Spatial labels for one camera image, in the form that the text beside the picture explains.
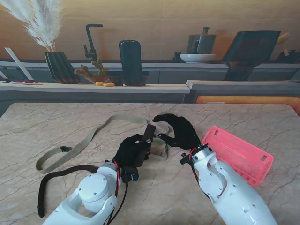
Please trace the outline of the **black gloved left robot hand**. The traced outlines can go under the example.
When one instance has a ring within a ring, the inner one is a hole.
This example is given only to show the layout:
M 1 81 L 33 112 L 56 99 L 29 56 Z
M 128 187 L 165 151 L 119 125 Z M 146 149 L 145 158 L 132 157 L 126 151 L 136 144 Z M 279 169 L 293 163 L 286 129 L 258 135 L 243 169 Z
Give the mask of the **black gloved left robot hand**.
M 141 167 L 144 160 L 149 159 L 147 153 L 150 151 L 152 140 L 144 140 L 140 134 L 127 137 L 120 144 L 112 161 L 117 162 L 119 167 Z

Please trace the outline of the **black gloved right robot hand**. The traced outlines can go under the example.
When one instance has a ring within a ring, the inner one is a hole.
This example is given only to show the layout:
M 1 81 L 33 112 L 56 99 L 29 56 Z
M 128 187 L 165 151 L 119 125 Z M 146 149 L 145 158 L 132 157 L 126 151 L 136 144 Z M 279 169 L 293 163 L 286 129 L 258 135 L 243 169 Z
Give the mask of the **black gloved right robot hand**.
M 174 130 L 174 137 L 159 134 L 158 137 L 171 147 L 179 147 L 183 150 L 197 148 L 201 141 L 192 124 L 182 116 L 166 113 L 157 115 L 153 122 L 167 122 Z

